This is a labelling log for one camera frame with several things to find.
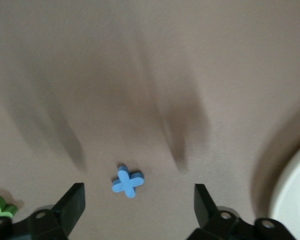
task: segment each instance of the foam toy piece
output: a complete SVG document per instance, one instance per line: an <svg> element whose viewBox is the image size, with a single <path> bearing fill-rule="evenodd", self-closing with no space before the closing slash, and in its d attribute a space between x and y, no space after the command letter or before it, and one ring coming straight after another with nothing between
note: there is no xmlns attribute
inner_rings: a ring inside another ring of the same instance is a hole
<svg viewBox="0 0 300 240"><path fill-rule="evenodd" d="M3 197L0 196L0 217L12 217L17 213L18 208L14 205L8 205Z"/></svg>
<svg viewBox="0 0 300 240"><path fill-rule="evenodd" d="M112 183L112 190L115 193L124 191L128 198L134 198L136 196L136 187L144 184L145 178L141 172L130 174L128 168L124 165L119 167L118 170L119 179Z"/></svg>

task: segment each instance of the table surface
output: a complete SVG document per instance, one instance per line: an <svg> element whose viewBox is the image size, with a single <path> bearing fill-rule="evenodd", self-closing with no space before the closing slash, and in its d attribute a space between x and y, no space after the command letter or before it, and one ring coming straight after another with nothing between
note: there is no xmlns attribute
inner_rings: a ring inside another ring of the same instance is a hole
<svg viewBox="0 0 300 240"><path fill-rule="evenodd" d="M84 182L70 239L185 239L194 184L252 223L300 147L300 1L0 0L0 194ZM144 174L112 191L118 166Z"/></svg>

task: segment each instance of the beige surface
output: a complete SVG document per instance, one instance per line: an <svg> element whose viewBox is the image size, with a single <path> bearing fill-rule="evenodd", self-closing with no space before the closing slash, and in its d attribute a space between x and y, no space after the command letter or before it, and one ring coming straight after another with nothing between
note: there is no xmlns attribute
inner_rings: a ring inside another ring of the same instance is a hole
<svg viewBox="0 0 300 240"><path fill-rule="evenodd" d="M252 222L300 146L300 1L0 0L0 193L85 182L71 239L185 239L194 183ZM145 184L111 191L117 165Z"/></svg>

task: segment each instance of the blue cross-shaped block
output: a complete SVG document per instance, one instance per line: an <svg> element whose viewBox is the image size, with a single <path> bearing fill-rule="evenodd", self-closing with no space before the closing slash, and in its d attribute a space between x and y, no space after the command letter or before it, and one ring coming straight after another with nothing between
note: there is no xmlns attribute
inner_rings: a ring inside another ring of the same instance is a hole
<svg viewBox="0 0 300 240"><path fill-rule="evenodd" d="M136 187L145 182L145 177L141 172L130 175L128 168L124 165L119 167L118 177L119 179L112 183L112 190L115 193L124 191L128 198L134 198L136 196Z"/></svg>

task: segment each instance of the green foam piece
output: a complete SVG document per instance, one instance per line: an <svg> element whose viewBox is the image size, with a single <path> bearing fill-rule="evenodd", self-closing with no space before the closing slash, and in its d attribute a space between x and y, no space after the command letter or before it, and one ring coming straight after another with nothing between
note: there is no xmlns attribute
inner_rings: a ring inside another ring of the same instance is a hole
<svg viewBox="0 0 300 240"><path fill-rule="evenodd" d="M6 200L0 196L0 217L12 217L17 213L18 208L14 205L8 205Z"/></svg>

